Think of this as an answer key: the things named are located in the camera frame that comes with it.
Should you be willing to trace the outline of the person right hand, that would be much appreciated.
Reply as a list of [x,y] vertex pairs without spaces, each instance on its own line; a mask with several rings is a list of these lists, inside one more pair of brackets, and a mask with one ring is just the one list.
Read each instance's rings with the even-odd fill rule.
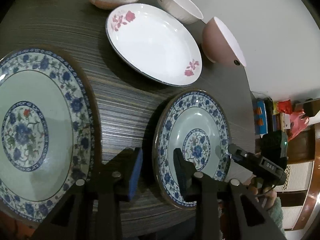
[[257,201],[259,202],[260,200],[262,200],[265,210],[270,210],[274,206],[277,198],[277,192],[271,187],[266,187],[264,189],[258,188],[258,183],[256,182],[256,178],[254,175],[249,181],[247,189],[251,191],[255,196],[259,195],[257,197]]

